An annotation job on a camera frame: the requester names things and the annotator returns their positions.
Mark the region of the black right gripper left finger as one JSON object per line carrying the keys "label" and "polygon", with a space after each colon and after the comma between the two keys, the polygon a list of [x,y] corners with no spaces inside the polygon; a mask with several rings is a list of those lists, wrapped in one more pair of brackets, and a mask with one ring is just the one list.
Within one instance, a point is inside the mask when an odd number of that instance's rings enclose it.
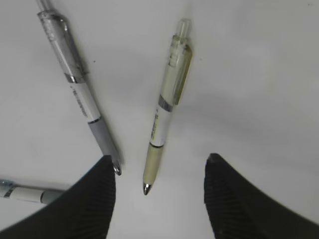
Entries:
{"label": "black right gripper left finger", "polygon": [[111,157],[103,156],[60,197],[4,229],[2,239],[105,239],[116,201]]}

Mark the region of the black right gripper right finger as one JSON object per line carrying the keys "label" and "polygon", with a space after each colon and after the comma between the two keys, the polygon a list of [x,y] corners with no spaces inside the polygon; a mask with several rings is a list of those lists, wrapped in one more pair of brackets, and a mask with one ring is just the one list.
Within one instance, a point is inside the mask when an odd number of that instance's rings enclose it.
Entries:
{"label": "black right gripper right finger", "polygon": [[217,239],[317,239],[318,224],[255,187],[223,157],[205,165],[204,203]]}

